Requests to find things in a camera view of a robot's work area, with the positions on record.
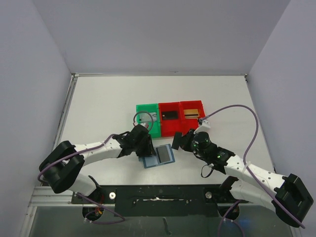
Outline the red plastic bin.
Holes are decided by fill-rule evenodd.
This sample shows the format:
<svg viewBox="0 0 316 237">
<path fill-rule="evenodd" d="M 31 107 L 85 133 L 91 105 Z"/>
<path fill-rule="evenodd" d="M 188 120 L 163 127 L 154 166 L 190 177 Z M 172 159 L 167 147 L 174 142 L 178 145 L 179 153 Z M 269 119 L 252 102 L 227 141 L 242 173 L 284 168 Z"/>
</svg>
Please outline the red plastic bin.
<svg viewBox="0 0 316 237">
<path fill-rule="evenodd" d="M 181 101 L 181 112 L 183 113 L 182 133 L 187 133 L 190 129 L 198 128 L 198 119 L 205 116 L 201 100 Z"/>
<path fill-rule="evenodd" d="M 159 103 L 160 128 L 162 137 L 172 137 L 182 130 L 180 102 Z"/>
</svg>

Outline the dark grey card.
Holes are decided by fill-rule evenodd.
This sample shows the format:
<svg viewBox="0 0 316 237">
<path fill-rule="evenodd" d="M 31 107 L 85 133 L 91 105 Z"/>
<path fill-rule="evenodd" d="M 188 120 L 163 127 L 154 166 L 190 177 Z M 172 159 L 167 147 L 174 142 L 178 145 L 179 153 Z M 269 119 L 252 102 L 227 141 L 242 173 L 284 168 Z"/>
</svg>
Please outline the dark grey card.
<svg viewBox="0 0 316 237">
<path fill-rule="evenodd" d="M 170 161 L 169 149 L 167 146 L 157 147 L 157 155 L 160 163 L 166 163 Z"/>
</svg>

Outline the blue leather card holder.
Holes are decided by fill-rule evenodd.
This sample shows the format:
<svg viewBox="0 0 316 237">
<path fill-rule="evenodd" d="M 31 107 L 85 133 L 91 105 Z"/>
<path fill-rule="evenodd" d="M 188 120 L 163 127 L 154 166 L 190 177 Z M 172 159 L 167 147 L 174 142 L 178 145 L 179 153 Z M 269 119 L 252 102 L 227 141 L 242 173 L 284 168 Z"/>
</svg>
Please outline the blue leather card holder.
<svg viewBox="0 0 316 237">
<path fill-rule="evenodd" d="M 175 162 L 174 153 L 170 144 L 154 147 L 155 156 L 138 158 L 144 168 L 152 168 Z"/>
</svg>

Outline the silver VIP card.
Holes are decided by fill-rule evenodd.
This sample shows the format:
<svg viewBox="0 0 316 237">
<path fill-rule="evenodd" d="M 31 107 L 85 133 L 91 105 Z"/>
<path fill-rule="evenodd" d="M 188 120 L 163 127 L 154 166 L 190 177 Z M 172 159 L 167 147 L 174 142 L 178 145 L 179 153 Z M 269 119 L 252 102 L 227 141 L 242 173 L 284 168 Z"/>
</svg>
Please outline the silver VIP card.
<svg viewBox="0 0 316 237">
<path fill-rule="evenodd" d="M 139 121 L 140 122 L 155 122 L 157 120 L 156 112 L 140 113 Z"/>
</svg>

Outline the green plastic bin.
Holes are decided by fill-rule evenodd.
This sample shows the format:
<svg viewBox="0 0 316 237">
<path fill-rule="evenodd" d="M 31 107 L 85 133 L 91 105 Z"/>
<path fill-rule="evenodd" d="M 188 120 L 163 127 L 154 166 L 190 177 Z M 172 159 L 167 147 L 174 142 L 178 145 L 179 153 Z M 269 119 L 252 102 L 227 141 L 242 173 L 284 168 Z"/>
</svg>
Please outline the green plastic bin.
<svg viewBox="0 0 316 237">
<path fill-rule="evenodd" d="M 152 118 L 147 113 L 141 113 L 137 115 L 137 122 L 144 123 L 146 122 L 152 129 L 149 134 L 152 138 L 160 138 L 161 137 L 161 125 L 160 125 L 160 115 L 158 104 L 139 104 L 136 105 L 136 112 L 146 111 L 151 114 Z"/>
</svg>

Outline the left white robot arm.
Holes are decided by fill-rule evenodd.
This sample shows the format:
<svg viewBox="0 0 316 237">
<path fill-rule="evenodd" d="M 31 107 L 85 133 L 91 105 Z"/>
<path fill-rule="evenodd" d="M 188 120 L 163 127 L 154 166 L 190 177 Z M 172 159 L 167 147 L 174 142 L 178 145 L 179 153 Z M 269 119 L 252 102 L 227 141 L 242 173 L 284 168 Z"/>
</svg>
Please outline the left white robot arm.
<svg viewBox="0 0 316 237">
<path fill-rule="evenodd" d="M 147 123 L 134 124 L 131 131 L 111 134 L 105 141 L 73 145 L 60 143 L 40 164 L 38 180 L 46 182 L 56 193 L 70 190 L 89 196 L 99 189 L 92 176 L 80 173 L 85 165 L 135 153 L 139 157 L 156 155 Z"/>
</svg>

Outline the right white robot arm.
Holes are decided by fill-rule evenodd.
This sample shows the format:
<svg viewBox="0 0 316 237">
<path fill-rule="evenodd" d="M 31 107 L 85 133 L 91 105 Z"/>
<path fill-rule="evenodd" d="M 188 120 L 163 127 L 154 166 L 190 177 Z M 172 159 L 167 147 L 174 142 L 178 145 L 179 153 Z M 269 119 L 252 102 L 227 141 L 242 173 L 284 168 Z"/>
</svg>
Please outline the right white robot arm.
<svg viewBox="0 0 316 237">
<path fill-rule="evenodd" d="M 205 131 L 193 129 L 183 135 L 176 132 L 172 148 L 192 153 L 227 175 L 222 188 L 234 199 L 252 202 L 270 209 L 279 219 L 292 227 L 302 227 L 314 200 L 300 177 L 276 174 L 244 161 L 238 155 L 212 143 Z"/>
</svg>

